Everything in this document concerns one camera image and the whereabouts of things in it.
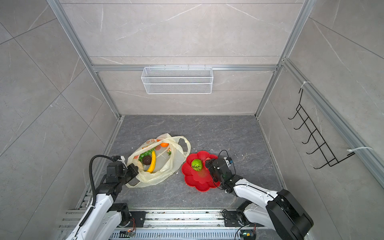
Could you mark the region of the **red flower-shaped plate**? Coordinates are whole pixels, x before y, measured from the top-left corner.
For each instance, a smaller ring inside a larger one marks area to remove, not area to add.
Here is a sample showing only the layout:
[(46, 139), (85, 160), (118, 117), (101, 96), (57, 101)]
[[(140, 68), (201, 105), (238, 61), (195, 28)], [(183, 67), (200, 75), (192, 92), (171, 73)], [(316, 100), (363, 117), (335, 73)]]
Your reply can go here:
[[(190, 187), (196, 188), (199, 192), (207, 192), (210, 189), (219, 187), (220, 182), (214, 182), (210, 171), (205, 167), (206, 161), (217, 158), (218, 156), (212, 155), (206, 151), (190, 154), (182, 166), (182, 173), (185, 176), (185, 183)], [(202, 169), (200, 171), (196, 171), (193, 168), (194, 160), (200, 160), (202, 162)]]

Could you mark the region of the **dark brown fake fruit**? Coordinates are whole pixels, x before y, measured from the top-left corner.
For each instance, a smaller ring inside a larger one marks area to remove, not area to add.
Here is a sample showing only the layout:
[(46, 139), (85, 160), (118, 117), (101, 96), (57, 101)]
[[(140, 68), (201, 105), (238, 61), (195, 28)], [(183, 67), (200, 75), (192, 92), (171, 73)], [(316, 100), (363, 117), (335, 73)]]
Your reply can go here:
[(143, 165), (150, 166), (152, 164), (152, 157), (147, 155), (142, 158)]

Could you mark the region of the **yellow fake banana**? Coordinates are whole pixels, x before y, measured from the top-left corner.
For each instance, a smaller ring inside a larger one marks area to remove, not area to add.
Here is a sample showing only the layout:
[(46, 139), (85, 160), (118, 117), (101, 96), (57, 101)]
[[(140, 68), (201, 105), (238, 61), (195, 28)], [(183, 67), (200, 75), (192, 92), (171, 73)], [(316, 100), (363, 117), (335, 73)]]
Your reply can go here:
[(151, 164), (149, 165), (149, 168), (147, 170), (148, 173), (152, 173), (155, 170), (156, 161), (157, 161), (156, 159), (157, 159), (156, 152), (152, 151), (151, 152)]

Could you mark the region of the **translucent yellowish plastic bag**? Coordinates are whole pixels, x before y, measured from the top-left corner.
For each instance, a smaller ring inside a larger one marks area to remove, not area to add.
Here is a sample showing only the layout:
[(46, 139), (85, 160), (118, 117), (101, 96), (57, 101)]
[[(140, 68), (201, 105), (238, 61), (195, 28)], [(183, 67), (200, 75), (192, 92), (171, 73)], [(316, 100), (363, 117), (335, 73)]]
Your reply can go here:
[[(161, 143), (168, 143), (167, 148), (162, 148)], [(139, 161), (140, 154), (154, 148), (156, 152), (156, 167), (152, 173), (148, 173), (149, 166)], [(156, 139), (149, 139), (144, 142), (126, 160), (127, 165), (138, 166), (139, 173), (136, 176), (137, 184), (126, 184), (128, 188), (145, 188), (157, 185), (173, 175), (186, 161), (191, 153), (191, 144), (183, 136), (172, 137), (168, 133), (158, 136)]]

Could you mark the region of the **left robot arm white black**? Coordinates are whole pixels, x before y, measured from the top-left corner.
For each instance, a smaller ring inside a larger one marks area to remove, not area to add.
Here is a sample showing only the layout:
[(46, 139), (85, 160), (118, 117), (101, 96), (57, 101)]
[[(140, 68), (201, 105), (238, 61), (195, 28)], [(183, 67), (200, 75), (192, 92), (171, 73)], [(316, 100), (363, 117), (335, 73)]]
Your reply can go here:
[(115, 200), (122, 188), (138, 175), (139, 168), (128, 166), (122, 161), (107, 166), (107, 173), (97, 188), (93, 188), (93, 199), (86, 213), (68, 240), (108, 240), (118, 226), (127, 226), (132, 215), (127, 204), (116, 204)]

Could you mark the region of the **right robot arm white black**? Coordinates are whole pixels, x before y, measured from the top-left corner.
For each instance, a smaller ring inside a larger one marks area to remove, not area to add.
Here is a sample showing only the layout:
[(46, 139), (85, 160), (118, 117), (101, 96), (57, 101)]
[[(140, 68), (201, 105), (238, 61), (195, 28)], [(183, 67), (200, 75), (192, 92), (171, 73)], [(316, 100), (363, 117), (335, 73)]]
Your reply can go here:
[(222, 190), (246, 200), (237, 208), (240, 225), (262, 225), (282, 240), (303, 240), (313, 227), (310, 215), (288, 190), (267, 190), (233, 174), (228, 158), (207, 160), (205, 167)]

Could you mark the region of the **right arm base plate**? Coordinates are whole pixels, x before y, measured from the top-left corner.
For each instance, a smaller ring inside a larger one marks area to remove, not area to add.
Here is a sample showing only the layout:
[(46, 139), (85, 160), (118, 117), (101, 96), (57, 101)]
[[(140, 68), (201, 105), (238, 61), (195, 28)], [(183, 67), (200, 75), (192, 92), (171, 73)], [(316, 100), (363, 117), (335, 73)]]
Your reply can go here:
[(263, 227), (261, 224), (251, 223), (248, 221), (243, 212), (222, 210), (221, 214), (224, 218), (226, 227), (243, 227), (246, 225), (253, 227)]

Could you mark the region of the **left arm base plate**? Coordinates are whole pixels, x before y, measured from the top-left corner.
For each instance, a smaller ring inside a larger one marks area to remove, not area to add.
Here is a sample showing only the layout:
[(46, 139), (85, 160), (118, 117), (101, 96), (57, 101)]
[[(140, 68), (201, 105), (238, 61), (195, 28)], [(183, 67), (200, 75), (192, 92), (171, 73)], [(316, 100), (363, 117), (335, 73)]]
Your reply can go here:
[(146, 219), (145, 211), (130, 212), (129, 215), (122, 214), (122, 222), (119, 224), (120, 228), (142, 228)]

